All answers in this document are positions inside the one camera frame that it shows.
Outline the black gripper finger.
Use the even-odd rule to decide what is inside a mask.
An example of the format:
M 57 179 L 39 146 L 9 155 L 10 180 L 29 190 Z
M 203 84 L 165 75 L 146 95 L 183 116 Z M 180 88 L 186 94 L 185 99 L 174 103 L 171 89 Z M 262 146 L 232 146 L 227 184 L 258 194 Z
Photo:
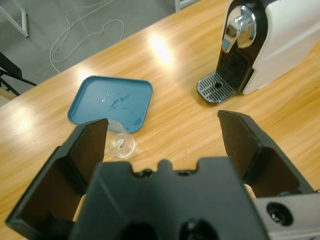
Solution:
M 217 116 L 225 151 L 257 198 L 314 193 L 291 160 L 249 115 L 219 110 Z
M 78 125 L 58 146 L 5 220 L 28 240 L 66 240 L 95 168 L 104 158 L 106 118 Z

